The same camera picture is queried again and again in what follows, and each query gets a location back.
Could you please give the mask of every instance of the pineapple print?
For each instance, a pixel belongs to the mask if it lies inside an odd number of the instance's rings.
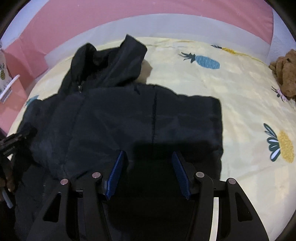
[[[179,54],[184,58],[184,60],[190,59],[190,63],[196,61],[200,66],[208,68],[208,69],[219,69],[220,63],[216,60],[213,60],[209,57],[202,55],[195,55],[191,53],[183,53]]]
[[[271,161],[275,161],[281,154],[286,162],[292,163],[294,160],[294,147],[288,135],[284,131],[280,131],[279,136],[277,136],[269,125],[265,123],[263,125],[266,129],[265,133],[271,136],[267,138],[269,150],[271,151]]]
[[[4,68],[5,68],[4,64],[0,64],[0,78],[2,80],[5,80]]]
[[[228,52],[228,53],[234,54],[234,55],[248,56],[248,57],[250,57],[251,59],[254,59],[254,60],[256,60],[256,61],[259,61],[259,62],[263,63],[263,62],[262,62],[260,59],[258,59],[258,58],[252,57],[252,56],[250,56],[250,55],[248,55],[248,54],[245,54],[245,53],[237,52],[237,51],[235,51],[235,50],[233,50],[233,49],[224,48],[224,47],[222,48],[222,47],[220,47],[220,46],[218,46],[218,45],[211,45],[211,46],[213,46],[214,48],[217,48],[217,49],[222,49],[222,50],[224,50],[224,51],[226,51],[226,52]]]

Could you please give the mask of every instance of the blue pineapple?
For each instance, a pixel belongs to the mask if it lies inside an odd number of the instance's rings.
[[[194,60],[202,67],[208,68],[208,69],[219,69],[220,68],[220,64],[218,61],[213,60],[209,57],[205,57],[202,55],[195,55],[195,54],[187,54],[187,53],[183,53],[181,52],[183,55],[180,54],[180,56],[184,57],[186,59],[191,59],[190,63],[193,63]]]

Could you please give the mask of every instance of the black jacket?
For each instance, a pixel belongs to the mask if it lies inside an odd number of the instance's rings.
[[[103,51],[86,44],[73,57],[59,92],[27,108],[19,129],[30,123],[38,132],[30,152],[15,155],[16,170],[23,173],[15,195],[15,229],[21,239],[58,180],[75,181],[93,168],[103,172],[117,150],[126,152],[129,165],[105,207],[114,240],[182,240],[186,235],[192,204],[182,197],[169,160],[179,150],[198,171],[219,179],[221,106],[212,97],[135,84],[146,51],[130,36],[120,47]],[[20,159],[30,160],[29,168],[20,167]],[[119,217],[110,205],[125,214]],[[145,222],[139,216],[156,219],[139,224]],[[163,217],[170,221],[156,221]]]

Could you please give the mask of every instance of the yellow bedsheet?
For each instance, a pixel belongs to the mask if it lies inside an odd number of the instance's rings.
[[[162,38],[138,38],[147,48],[141,78],[147,84],[165,86],[177,94],[213,96],[221,101],[223,147],[221,180],[235,178],[261,218],[271,241],[275,240],[296,209],[296,106],[283,102],[272,90],[278,88],[271,70],[249,56],[235,55],[206,43]],[[119,46],[121,41],[97,47]],[[209,57],[220,63],[208,69],[196,61],[183,61],[181,52]],[[55,94],[67,73],[71,57],[61,61],[36,84],[29,98],[45,99]],[[26,105],[14,121],[15,133]],[[277,135],[268,135],[266,123]],[[270,143],[278,144],[281,154],[271,161]],[[218,201],[215,200],[213,233],[217,229]]]

